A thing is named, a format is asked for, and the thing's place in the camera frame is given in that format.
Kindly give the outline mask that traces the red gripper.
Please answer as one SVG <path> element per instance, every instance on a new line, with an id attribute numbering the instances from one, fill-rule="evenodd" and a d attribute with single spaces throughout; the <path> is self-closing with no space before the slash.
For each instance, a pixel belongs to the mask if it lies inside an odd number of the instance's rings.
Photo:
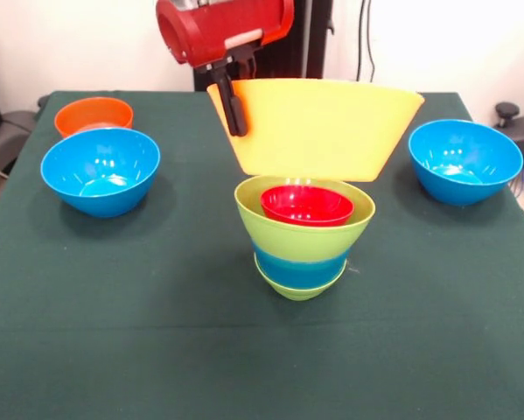
<path id="1" fill-rule="evenodd" d="M 194 68 L 215 62 L 210 73 L 219 90 L 231 136 L 246 136 L 248 126 L 227 63 L 220 60 L 240 47 L 240 72 L 255 73 L 255 47 L 284 38 L 292 26 L 294 9 L 292 1 L 282 0 L 156 3 L 158 27 L 175 60 Z"/>

